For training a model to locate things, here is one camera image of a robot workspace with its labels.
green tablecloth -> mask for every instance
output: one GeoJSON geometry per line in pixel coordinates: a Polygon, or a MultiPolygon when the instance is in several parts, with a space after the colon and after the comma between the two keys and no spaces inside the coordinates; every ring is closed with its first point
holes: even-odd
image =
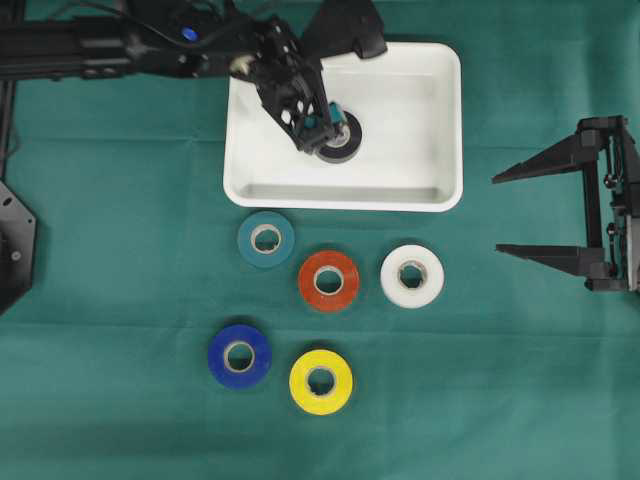
{"type": "MultiPolygon", "coordinates": [[[[59,3],[31,0],[30,16],[59,3]]],[[[302,26],[314,3],[278,12],[302,26]]],[[[493,252],[583,243],[580,177],[489,181],[585,116],[623,113],[640,134],[640,5],[377,5],[390,35],[460,55],[464,198],[434,215],[285,211],[297,245],[270,271],[238,254],[250,211],[222,191],[228,80],[19,86],[7,181],[40,223],[34,288],[0,319],[0,478],[640,476],[640,299],[493,252]],[[418,311],[390,304],[378,282],[407,241],[433,249],[447,275],[418,311]],[[333,316],[310,311],[295,282],[328,245],[353,256],[363,283],[333,316]],[[238,321],[274,351],[266,381],[242,393],[206,365],[212,336],[238,321]],[[327,418],[288,392],[313,345],[356,377],[327,418]]]]}

black metal frame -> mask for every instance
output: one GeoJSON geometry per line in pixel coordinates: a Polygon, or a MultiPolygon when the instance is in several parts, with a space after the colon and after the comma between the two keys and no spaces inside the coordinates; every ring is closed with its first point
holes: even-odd
{"type": "MultiPolygon", "coordinates": [[[[24,0],[0,2],[0,23],[24,18],[24,0]]],[[[6,160],[11,153],[11,129],[16,85],[0,82],[0,314],[32,285],[37,222],[5,185],[6,160]]]]}
{"type": "Polygon", "coordinates": [[[496,249],[557,270],[586,277],[594,291],[640,288],[640,156],[623,116],[583,119],[574,135],[496,175],[493,183],[569,172],[582,172],[587,247],[500,244],[496,249]],[[611,190],[614,220],[603,245],[600,213],[599,153],[604,151],[606,188],[611,190]]]}

white tray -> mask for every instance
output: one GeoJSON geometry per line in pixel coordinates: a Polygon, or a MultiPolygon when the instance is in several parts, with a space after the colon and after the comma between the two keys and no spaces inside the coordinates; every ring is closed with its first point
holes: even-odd
{"type": "Polygon", "coordinates": [[[460,60],[434,43],[389,43],[381,57],[323,62],[327,97],[363,141],[332,165],[298,152],[252,84],[231,79],[224,190],[245,207],[443,212],[462,196],[460,60]]]}

tape roll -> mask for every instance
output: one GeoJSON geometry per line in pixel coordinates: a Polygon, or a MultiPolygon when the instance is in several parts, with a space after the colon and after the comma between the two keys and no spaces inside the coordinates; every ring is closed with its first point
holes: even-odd
{"type": "Polygon", "coordinates": [[[335,352],[312,350],[302,355],[291,368],[289,390],[296,404],[313,415],[330,415],[345,406],[353,391],[353,375],[347,362],[335,352]],[[333,376],[333,387],[325,395],[316,395],[309,385],[314,370],[324,369],[333,376]]]}
{"type": "Polygon", "coordinates": [[[389,300],[402,308],[421,308],[433,302],[444,287],[444,269],[433,252],[419,245],[405,245],[392,251],[380,270],[382,290],[389,300]],[[406,286],[401,273],[405,267],[420,271],[416,288],[406,286]]]}
{"type": "Polygon", "coordinates": [[[289,220],[276,212],[258,212],[249,216],[238,229],[238,249],[242,257],[258,268],[272,268],[284,262],[293,251],[295,232],[289,220]],[[258,235],[275,233],[277,243],[271,250],[258,248],[258,235]]]}
{"type": "Polygon", "coordinates": [[[345,309],[356,298],[360,288],[360,275],[355,263],[344,253],[323,250],[311,255],[298,272],[300,295],[320,312],[333,313],[345,309]],[[335,292],[327,293],[318,287],[318,277],[332,271],[340,278],[335,292]]]}
{"type": "Polygon", "coordinates": [[[271,348],[267,338],[253,327],[232,325],[222,329],[209,345],[209,370],[218,382],[241,390],[262,380],[271,367],[271,348]],[[235,369],[229,361],[231,350],[242,345],[251,351],[249,365],[235,369]]]}

orange tape roll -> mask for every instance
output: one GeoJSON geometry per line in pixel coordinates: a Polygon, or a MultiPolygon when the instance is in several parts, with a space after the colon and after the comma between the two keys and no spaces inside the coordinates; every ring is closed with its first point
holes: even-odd
{"type": "Polygon", "coordinates": [[[311,255],[298,272],[300,295],[313,308],[324,313],[339,312],[347,308],[358,295],[360,275],[355,263],[345,254],[323,250],[311,255]],[[339,279],[335,291],[328,292],[318,286],[324,272],[333,272],[339,279]]]}

